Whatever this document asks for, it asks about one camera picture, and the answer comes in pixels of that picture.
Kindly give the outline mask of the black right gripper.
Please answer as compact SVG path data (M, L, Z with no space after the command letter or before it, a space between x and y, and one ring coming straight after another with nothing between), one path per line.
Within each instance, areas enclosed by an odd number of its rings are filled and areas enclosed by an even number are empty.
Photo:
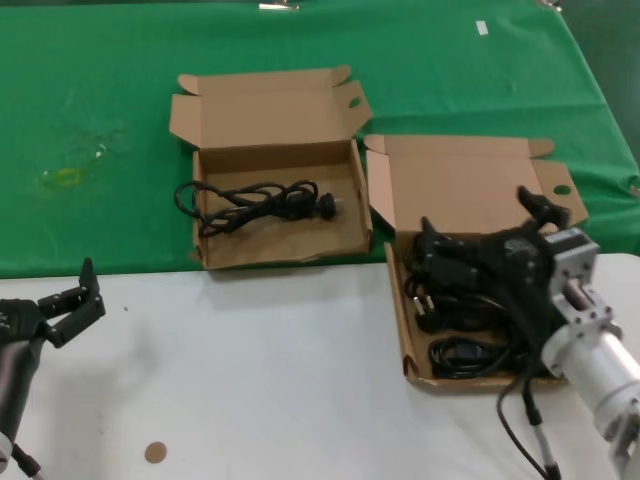
M566 229L570 211L524 185L518 187L517 199L529 219L516 234L496 233L482 239L479 235L449 237L423 216L418 235L422 264L429 284L439 288L480 288L481 265L492 292L518 321L551 321L553 265L539 240L547 235L548 225L559 231Z

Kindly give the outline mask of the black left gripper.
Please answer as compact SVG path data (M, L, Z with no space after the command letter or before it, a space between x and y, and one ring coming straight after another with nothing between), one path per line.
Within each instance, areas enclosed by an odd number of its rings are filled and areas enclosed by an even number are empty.
M86 258L72 289L40 299L3 299L1 307L1 344L30 341L44 336L46 318L62 316L47 325L47 340L62 348L106 314L100 285L93 272L93 261Z

